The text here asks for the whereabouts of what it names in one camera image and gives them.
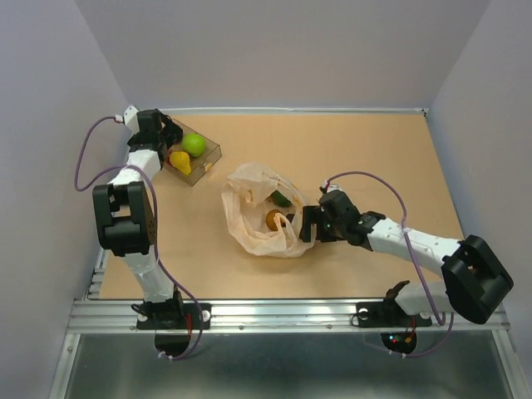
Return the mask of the yellow pear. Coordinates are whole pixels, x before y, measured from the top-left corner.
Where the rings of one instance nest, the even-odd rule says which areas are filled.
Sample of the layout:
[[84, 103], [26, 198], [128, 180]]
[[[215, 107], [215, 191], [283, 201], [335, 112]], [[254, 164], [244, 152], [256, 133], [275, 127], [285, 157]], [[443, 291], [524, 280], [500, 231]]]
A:
[[183, 175], [190, 175], [192, 172], [190, 155], [185, 151], [172, 151], [169, 163]]

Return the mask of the green apple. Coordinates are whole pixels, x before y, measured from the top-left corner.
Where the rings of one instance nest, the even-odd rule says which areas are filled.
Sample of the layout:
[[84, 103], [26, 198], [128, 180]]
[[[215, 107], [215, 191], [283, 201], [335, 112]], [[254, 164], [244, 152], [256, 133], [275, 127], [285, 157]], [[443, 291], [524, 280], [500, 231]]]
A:
[[206, 150], [206, 140], [198, 133], [188, 134], [184, 136], [181, 146], [182, 151], [186, 152], [189, 156], [198, 158]]

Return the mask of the orange fruit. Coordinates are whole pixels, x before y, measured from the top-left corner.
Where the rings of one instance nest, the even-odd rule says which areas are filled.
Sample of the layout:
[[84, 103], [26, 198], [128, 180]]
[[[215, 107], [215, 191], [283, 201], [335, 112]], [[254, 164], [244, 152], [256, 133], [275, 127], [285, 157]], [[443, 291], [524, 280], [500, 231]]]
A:
[[278, 209], [272, 209], [270, 210], [267, 214], [266, 214], [266, 217], [265, 217], [265, 224], [266, 226], [268, 227], [268, 229], [270, 231], [278, 231], [278, 226], [275, 222], [275, 218], [276, 216], [280, 214], [280, 225], [284, 228], [286, 226], [286, 221], [285, 221], [285, 214], [283, 214], [280, 210]]

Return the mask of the translucent plastic bag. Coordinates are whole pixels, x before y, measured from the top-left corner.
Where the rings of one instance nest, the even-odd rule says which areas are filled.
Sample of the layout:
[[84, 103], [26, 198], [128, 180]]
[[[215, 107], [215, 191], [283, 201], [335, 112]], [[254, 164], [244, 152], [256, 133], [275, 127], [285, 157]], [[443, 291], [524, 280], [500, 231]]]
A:
[[[288, 208], [276, 206], [270, 195], [278, 190], [292, 203]], [[303, 193], [290, 180], [270, 167], [251, 162], [240, 165], [222, 184], [221, 199], [229, 234], [249, 254], [276, 258], [297, 258], [315, 245], [315, 239], [304, 243], [300, 238], [303, 207], [308, 204]], [[266, 214], [278, 209], [285, 214], [286, 226], [275, 218], [278, 231], [265, 224]], [[290, 224], [287, 214], [295, 214]]]

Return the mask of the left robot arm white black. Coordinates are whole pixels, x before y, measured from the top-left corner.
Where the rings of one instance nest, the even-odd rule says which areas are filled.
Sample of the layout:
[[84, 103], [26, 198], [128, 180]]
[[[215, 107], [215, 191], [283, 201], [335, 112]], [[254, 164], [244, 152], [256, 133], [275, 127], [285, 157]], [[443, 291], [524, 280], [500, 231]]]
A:
[[184, 321], [185, 307], [172, 299], [175, 285], [155, 253], [158, 223], [151, 181], [184, 133], [157, 109], [139, 111], [131, 106], [122, 121], [132, 133], [126, 163], [109, 183], [92, 190], [97, 236], [101, 247], [123, 260], [135, 275], [144, 303], [159, 303], [155, 314], [159, 321], [174, 328]]

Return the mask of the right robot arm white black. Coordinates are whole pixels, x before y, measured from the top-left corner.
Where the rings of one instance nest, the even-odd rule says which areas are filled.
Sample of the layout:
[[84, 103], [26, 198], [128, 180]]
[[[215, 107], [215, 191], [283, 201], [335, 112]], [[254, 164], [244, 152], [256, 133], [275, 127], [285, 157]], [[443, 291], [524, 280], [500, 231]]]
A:
[[340, 189], [323, 194], [303, 209], [300, 238], [307, 243], [345, 241], [352, 246], [416, 262], [440, 276], [434, 283], [402, 281], [389, 289], [380, 309], [369, 316], [401, 324], [422, 313], [456, 313], [484, 324], [514, 287], [491, 247], [473, 234], [448, 239], [402, 227], [384, 214], [361, 213]]

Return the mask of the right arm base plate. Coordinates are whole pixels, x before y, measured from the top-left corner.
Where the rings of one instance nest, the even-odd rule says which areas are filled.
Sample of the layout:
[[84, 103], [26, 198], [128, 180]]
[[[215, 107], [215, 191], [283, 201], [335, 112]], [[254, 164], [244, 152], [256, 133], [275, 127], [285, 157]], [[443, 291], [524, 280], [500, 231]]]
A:
[[380, 334], [384, 348], [405, 357], [416, 349], [417, 329], [432, 326], [430, 318], [407, 315], [397, 305], [385, 300], [357, 306], [350, 323], [360, 328], [385, 328]]

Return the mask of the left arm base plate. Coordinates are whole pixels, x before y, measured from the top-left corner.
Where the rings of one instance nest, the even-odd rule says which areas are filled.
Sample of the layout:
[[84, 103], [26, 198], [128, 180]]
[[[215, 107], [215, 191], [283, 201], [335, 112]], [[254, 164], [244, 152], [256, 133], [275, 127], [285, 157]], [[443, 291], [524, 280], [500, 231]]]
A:
[[133, 303], [136, 313], [136, 328], [153, 330], [198, 330], [200, 312], [194, 303], [180, 303], [168, 300], [164, 303]]

